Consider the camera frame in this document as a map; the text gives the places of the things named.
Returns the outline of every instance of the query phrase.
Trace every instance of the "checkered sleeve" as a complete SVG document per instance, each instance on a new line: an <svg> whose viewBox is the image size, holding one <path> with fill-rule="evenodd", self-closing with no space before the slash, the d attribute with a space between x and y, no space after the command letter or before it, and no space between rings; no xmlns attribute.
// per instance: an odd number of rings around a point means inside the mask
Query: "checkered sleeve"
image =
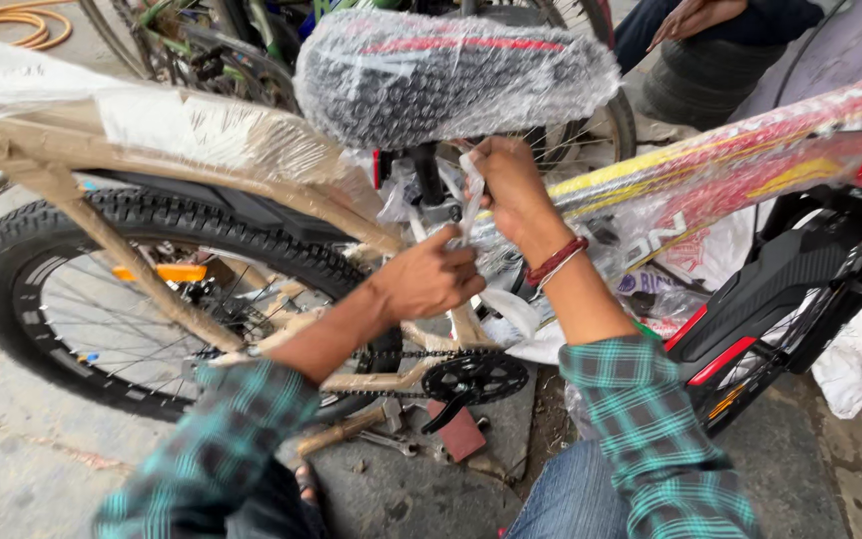
<svg viewBox="0 0 862 539"><path fill-rule="evenodd" d="M760 537L733 464L701 431L660 340L564 346L560 372L603 437L612 483L630 502L631 538Z"/></svg>
<svg viewBox="0 0 862 539"><path fill-rule="evenodd" d="M204 367L198 379L206 387L199 403L102 503L99 539L224 537L225 518L318 407L317 389L272 361Z"/></svg>

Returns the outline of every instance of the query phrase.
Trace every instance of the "foot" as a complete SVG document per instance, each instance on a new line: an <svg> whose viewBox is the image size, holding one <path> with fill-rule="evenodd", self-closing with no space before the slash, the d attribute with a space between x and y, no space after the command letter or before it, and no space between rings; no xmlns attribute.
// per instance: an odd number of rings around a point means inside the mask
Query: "foot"
<svg viewBox="0 0 862 539"><path fill-rule="evenodd" d="M302 460L295 468L295 481L298 482L298 492L302 497L302 502L317 507L318 491L320 490L318 477L305 460Z"/></svg>

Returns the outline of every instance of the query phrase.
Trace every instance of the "person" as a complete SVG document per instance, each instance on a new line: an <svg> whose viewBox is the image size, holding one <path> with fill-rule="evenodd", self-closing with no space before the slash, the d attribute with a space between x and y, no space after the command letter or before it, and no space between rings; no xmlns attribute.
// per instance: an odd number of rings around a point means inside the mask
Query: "person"
<svg viewBox="0 0 862 539"><path fill-rule="evenodd" d="M494 224L532 268L575 239L526 143L491 137L472 159ZM272 454L313 415L317 386L353 350L485 287L474 251L446 248L458 234L445 227L393 258L270 361L202 369L204 396L104 501L95 535L325 537L320 512L309 510L313 474L303 466L296 480ZM571 257L544 291L567 338L560 373L580 389L601 439L548 461L505 539L760 536L731 461L701 431L663 343L638 332L590 259Z"/></svg>
<svg viewBox="0 0 862 539"><path fill-rule="evenodd" d="M626 75L666 39L724 39L785 45L813 28L838 0L641 0L614 29L614 54ZM845 3L840 11L849 5Z"/></svg>

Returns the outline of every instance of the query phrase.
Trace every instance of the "red thread bracelet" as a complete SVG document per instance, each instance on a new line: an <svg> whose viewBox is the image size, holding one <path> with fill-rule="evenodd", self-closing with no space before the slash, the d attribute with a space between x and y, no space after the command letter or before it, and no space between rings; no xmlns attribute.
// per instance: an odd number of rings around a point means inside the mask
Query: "red thread bracelet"
<svg viewBox="0 0 862 539"><path fill-rule="evenodd" d="M546 277L549 273L554 271L558 266L564 263L565 260L568 259L571 255L576 253L577 251L583 251L587 249L587 246L590 245L590 242L587 238L583 236L578 236L575 239L572 239L564 249L557 251L551 258L547 259L547 262L541 264L540 268L532 269L527 268L524 270L524 279L528 282L530 286L536 287L540 284L541 279Z"/></svg>

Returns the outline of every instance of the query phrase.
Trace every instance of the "orange reflector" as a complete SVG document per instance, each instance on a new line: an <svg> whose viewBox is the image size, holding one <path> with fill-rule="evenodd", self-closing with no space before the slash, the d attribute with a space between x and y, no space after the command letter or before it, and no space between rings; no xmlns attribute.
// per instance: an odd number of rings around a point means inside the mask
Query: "orange reflector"
<svg viewBox="0 0 862 539"><path fill-rule="evenodd" d="M205 266L196 266L193 264L157 264L155 270L158 275L166 281L191 281L198 282L205 278L208 268ZM134 281L135 275L126 269L125 266L115 266L112 268L112 274L123 281Z"/></svg>

